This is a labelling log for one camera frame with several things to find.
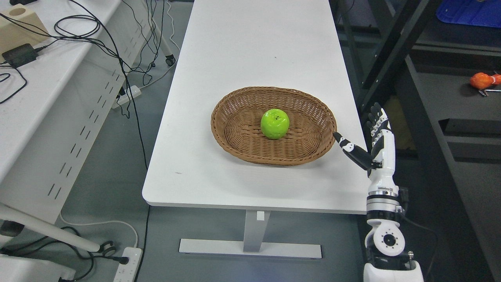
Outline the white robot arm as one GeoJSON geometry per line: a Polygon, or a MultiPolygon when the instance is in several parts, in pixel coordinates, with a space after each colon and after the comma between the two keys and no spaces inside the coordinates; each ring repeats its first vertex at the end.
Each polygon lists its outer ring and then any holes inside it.
{"type": "Polygon", "coordinates": [[[424,281],[414,253],[405,249],[406,241],[398,221],[404,211],[402,203],[398,186],[369,192],[366,215],[371,230],[364,240],[367,256],[363,272],[365,282],[424,281]]]}

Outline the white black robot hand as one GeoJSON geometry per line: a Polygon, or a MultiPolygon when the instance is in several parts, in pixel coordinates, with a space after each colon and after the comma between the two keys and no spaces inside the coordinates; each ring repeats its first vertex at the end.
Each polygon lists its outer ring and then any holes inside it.
{"type": "Polygon", "coordinates": [[[368,189],[371,195],[397,196],[398,186],[393,180],[396,168],[395,135],[389,118],[379,103],[375,103],[370,111],[366,123],[371,136],[370,152],[345,139],[338,132],[334,132],[333,137],[344,154],[367,172],[371,181],[368,189]]]}

